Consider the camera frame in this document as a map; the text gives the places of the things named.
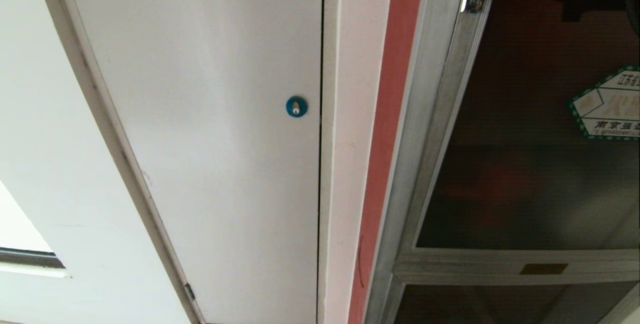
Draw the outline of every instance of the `glass panel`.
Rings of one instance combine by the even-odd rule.
[[[9,190],[0,181],[0,249],[20,249],[51,253],[34,224],[23,213]]]
[[[407,285],[395,324],[597,324],[634,285]]]
[[[639,51],[625,12],[494,0],[418,246],[637,249],[638,142],[583,137],[567,101]]]

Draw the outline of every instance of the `pink wall trim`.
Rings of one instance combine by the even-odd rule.
[[[420,0],[390,0],[348,324],[361,324],[396,144]]]

